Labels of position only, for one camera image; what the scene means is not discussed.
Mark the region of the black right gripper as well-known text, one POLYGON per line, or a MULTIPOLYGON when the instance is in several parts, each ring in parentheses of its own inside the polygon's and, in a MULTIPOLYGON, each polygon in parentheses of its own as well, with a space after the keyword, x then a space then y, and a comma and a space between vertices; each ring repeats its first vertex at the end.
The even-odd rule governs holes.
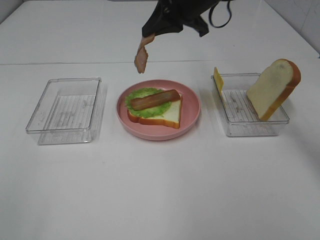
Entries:
POLYGON ((203 37, 209 33, 209 28, 201 14, 218 3, 218 0, 159 0, 142 27, 142 36, 179 33, 183 26, 188 26, 203 37))

